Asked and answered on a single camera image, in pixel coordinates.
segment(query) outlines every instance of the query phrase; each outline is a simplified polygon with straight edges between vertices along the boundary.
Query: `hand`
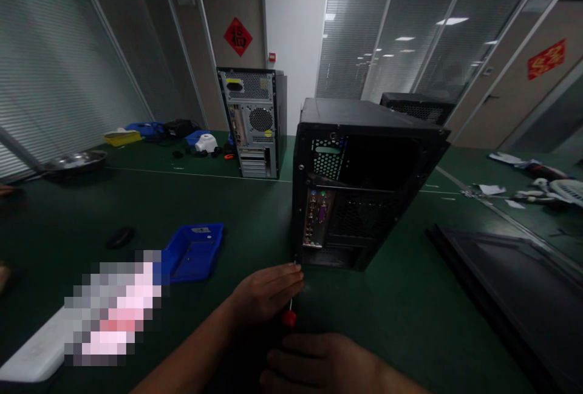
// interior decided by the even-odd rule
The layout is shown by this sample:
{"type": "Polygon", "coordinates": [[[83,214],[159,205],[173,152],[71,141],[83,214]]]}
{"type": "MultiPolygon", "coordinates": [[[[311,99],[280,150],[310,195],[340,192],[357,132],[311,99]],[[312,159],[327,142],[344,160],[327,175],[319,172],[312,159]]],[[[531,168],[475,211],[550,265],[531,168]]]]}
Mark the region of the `hand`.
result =
{"type": "Polygon", "coordinates": [[[225,301],[238,324],[273,318],[304,287],[301,265],[288,263],[257,271],[244,279],[225,301]]]}
{"type": "Polygon", "coordinates": [[[267,393],[427,393],[379,357],[337,333],[289,335],[283,346],[313,357],[270,351],[267,360],[271,369],[264,371],[260,380],[267,393]]]}

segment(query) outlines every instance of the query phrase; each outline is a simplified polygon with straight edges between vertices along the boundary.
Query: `red fu sign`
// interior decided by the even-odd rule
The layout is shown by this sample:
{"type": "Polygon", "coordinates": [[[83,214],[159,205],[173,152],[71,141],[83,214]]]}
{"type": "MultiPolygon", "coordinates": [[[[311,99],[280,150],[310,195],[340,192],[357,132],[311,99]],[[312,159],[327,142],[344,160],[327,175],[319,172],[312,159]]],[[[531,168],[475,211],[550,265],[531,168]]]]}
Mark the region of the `red fu sign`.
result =
{"type": "Polygon", "coordinates": [[[237,18],[233,19],[233,22],[231,22],[231,25],[229,25],[229,28],[227,28],[227,32],[223,37],[229,45],[233,47],[237,54],[239,54],[239,56],[243,55],[253,40],[247,29],[237,18]]]}

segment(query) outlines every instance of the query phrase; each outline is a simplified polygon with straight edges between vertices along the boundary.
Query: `blue container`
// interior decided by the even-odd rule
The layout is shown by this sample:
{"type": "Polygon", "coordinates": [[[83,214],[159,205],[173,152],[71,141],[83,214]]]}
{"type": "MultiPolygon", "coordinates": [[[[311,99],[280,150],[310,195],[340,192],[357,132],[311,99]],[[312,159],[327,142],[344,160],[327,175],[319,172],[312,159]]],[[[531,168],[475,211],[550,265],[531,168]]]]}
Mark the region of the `blue container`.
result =
{"type": "Polygon", "coordinates": [[[186,136],[186,142],[188,142],[188,146],[189,147],[194,147],[196,145],[196,143],[200,140],[200,137],[203,134],[210,134],[211,132],[208,130],[197,130],[194,133],[190,133],[188,136],[186,136]]]}
{"type": "Polygon", "coordinates": [[[170,282],[198,282],[209,278],[220,251],[223,225],[182,226],[163,253],[164,270],[170,282]]]}
{"type": "Polygon", "coordinates": [[[133,123],[126,126],[126,130],[136,130],[140,136],[148,138],[164,133],[163,123],[133,123]]]}

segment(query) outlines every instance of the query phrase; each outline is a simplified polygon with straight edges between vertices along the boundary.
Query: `computer case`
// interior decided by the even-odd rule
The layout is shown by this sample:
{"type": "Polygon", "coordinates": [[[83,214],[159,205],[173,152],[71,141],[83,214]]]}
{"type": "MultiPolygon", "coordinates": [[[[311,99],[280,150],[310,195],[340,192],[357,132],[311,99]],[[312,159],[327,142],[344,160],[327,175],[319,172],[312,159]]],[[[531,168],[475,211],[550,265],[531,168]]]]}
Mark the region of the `computer case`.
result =
{"type": "Polygon", "coordinates": [[[217,74],[241,177],[279,178],[287,145],[287,76],[223,67],[217,74]]]}
{"type": "Polygon", "coordinates": [[[363,271],[449,144],[370,101],[308,98],[293,154],[296,260],[363,271]]]}
{"type": "Polygon", "coordinates": [[[455,104],[444,103],[420,93],[385,92],[381,106],[439,126],[445,125],[455,104]]]}

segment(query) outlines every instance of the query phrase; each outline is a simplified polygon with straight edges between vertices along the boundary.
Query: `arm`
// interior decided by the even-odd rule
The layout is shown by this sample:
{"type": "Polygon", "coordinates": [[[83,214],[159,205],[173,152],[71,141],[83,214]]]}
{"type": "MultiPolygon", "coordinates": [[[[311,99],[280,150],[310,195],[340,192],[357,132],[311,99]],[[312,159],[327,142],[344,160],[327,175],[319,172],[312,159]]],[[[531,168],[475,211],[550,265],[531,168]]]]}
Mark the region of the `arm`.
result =
{"type": "Polygon", "coordinates": [[[271,319],[302,290],[300,268],[280,265],[247,277],[132,394],[202,392],[236,330],[271,319]]]}
{"type": "Polygon", "coordinates": [[[283,346],[303,356],[281,350],[269,353],[267,360],[275,372],[261,374],[267,393],[429,394],[378,356],[337,333],[289,335],[283,346]]]}

